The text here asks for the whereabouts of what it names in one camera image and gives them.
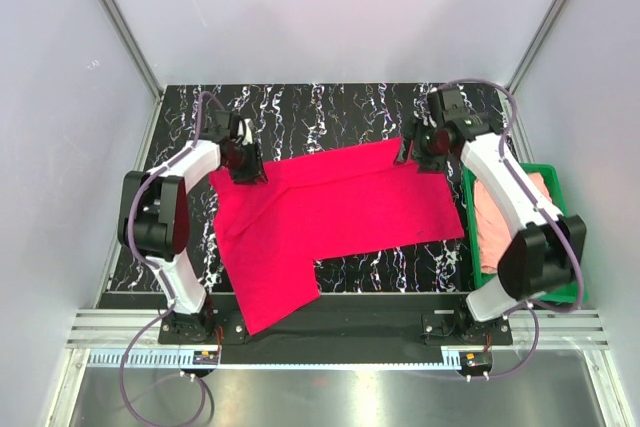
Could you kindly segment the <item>red t shirt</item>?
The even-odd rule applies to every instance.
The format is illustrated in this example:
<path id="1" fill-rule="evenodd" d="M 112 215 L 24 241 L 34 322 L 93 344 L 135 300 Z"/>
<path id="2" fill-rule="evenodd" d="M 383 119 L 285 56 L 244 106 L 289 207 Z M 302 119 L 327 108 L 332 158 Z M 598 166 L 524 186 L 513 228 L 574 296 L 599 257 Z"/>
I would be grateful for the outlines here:
<path id="1" fill-rule="evenodd" d="M 257 334 L 316 300 L 319 260 L 457 239 L 445 176 L 395 161 L 398 138 L 267 162 L 268 180 L 211 173 L 220 257 L 247 330 Z"/>

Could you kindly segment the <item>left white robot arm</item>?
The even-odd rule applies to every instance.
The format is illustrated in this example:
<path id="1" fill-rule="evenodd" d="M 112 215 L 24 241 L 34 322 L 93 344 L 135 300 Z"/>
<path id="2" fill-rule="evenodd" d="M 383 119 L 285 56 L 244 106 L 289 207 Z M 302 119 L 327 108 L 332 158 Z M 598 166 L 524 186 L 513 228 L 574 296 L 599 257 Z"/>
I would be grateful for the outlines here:
<path id="1" fill-rule="evenodd" d="M 188 196 L 209 173 L 221 168 L 235 184 L 267 181 L 252 122 L 236 113 L 217 114 L 209 131 L 168 160 L 124 177 L 118 242 L 151 271 L 165 295 L 162 343 L 203 343 L 215 335 L 212 301 L 187 252 Z"/>

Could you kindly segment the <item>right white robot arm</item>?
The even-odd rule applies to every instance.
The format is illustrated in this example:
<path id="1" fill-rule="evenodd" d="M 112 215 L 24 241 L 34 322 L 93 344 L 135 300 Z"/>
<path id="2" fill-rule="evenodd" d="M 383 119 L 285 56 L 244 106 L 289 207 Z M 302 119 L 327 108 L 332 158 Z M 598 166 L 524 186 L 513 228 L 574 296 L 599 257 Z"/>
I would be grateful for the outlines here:
<path id="1" fill-rule="evenodd" d="M 404 126 L 396 164 L 413 160 L 420 171 L 436 173 L 449 157 L 457 157 L 482 182 L 510 234 L 496 276 L 465 297 L 443 335 L 476 343 L 498 319 L 542 306 L 542 296 L 569 284 L 577 287 L 569 308 L 579 308 L 585 294 L 580 265 L 585 222 L 565 215 L 543 195 L 507 148 L 511 127 L 473 113 L 456 82 L 432 88 L 426 100 L 431 117 L 413 117 Z"/>

